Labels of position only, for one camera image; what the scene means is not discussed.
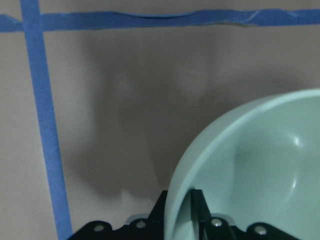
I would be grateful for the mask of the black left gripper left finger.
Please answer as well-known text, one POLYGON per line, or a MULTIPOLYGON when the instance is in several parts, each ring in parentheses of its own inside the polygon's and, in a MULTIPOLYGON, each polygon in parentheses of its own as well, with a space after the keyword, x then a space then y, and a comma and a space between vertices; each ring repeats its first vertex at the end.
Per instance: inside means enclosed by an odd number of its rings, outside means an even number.
POLYGON ((167 190, 163 190, 154 207, 152 208, 149 216, 148 216, 148 222, 152 225, 163 225, 164 224, 164 215, 165 215, 165 205, 166 205, 166 199, 167 199, 167 190))

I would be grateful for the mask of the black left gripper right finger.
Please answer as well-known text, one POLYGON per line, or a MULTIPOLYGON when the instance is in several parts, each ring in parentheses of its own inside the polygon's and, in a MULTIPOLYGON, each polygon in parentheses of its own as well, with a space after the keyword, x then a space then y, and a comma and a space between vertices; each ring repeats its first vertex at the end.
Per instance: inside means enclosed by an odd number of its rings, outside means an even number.
POLYGON ((211 213, 200 189, 190 191, 190 213, 195 239, 207 240, 207 223, 211 219, 211 213))

